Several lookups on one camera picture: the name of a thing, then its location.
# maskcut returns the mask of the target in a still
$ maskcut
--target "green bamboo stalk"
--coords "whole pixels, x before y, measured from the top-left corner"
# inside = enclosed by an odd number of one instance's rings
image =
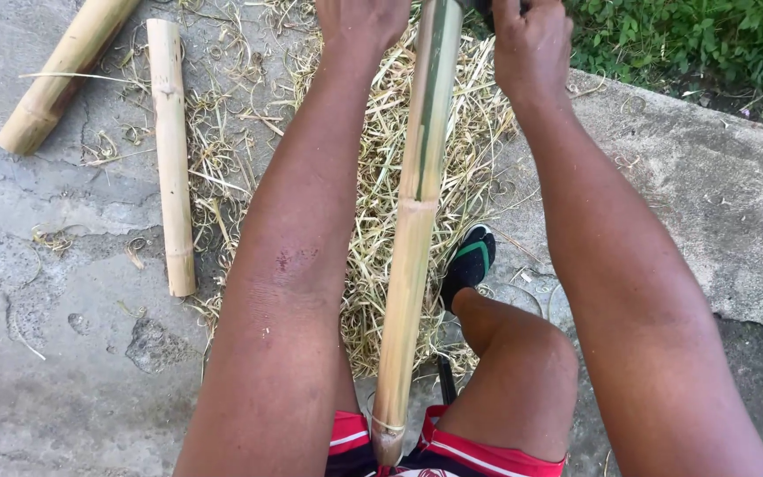
[[[381,465],[396,465],[402,455],[463,16],[456,0],[422,4],[373,403],[372,441]]]

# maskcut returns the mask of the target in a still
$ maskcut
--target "cut bamboo segment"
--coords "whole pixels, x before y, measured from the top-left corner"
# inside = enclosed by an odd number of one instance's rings
[[[463,9],[456,0],[422,4],[373,403],[372,441],[380,465],[396,465],[402,455],[462,18]]]
[[[163,19],[146,20],[146,32],[152,71],[167,277],[170,295],[188,296],[196,293],[196,276],[193,273],[193,231],[187,182],[181,38],[178,26]]]
[[[86,0],[52,52],[43,73],[89,73],[140,0]],[[87,79],[37,76],[0,131],[0,146],[32,155]]]

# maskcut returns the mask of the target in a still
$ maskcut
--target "concrete ground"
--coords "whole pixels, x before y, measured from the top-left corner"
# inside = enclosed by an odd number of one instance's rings
[[[40,69],[79,4],[0,0],[0,126],[30,84],[17,74]],[[119,61],[143,19],[176,19],[174,5],[144,2],[110,58]],[[260,8],[243,7],[241,14],[257,20]],[[219,26],[193,20],[182,33],[185,51],[204,60]],[[283,81],[278,43],[296,41],[298,34],[277,40],[255,21],[243,25],[250,50],[264,55],[268,84]],[[194,89],[208,87],[201,70],[186,70],[185,80]],[[597,80],[574,72],[571,82],[584,91]],[[704,287],[763,438],[763,126],[612,81],[606,86],[574,100],[574,107],[654,207]],[[145,126],[152,118],[119,100],[119,87],[88,81],[35,156],[13,157],[0,149],[2,476],[168,474],[195,407],[206,337],[196,313],[167,294],[154,154],[102,168],[79,166],[81,145],[93,144],[100,131],[117,138],[123,155],[154,147],[149,137],[139,146],[120,140],[120,124]],[[253,99],[263,104],[268,94],[255,92]],[[255,138],[253,169],[260,175],[272,134],[255,121],[238,121],[238,127]],[[528,253],[500,239],[488,285],[498,299],[544,315],[575,339],[550,265],[525,140],[506,141],[497,162],[516,197],[535,195],[492,223]],[[37,225],[68,227],[76,238],[58,256],[31,243]],[[134,237],[148,240],[139,252],[142,271],[123,252]],[[213,264],[198,265],[214,270]],[[523,267],[530,283],[513,279]],[[207,273],[199,279],[203,287],[213,284]],[[139,318],[140,307],[147,313]],[[374,382],[356,387],[363,402]],[[584,372],[579,390],[565,472],[617,475],[614,459],[603,467],[609,443]],[[440,401],[431,379],[418,380],[412,396],[411,442],[422,407]]]

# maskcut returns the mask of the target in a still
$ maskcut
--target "bamboo shavings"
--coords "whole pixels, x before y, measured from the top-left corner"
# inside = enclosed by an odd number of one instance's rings
[[[371,84],[361,136],[355,230],[341,305],[344,343],[355,377],[378,372],[416,33],[412,19],[403,40],[382,59]],[[318,35],[309,39],[303,54],[292,57],[296,107],[308,92],[320,50]],[[452,111],[415,369],[440,353],[449,358],[454,374],[460,377],[472,371],[477,360],[464,343],[442,344],[445,330],[439,284],[449,255],[464,232],[491,213],[488,188],[493,179],[494,145],[502,133],[514,131],[510,104],[493,86],[493,38],[462,40]]]

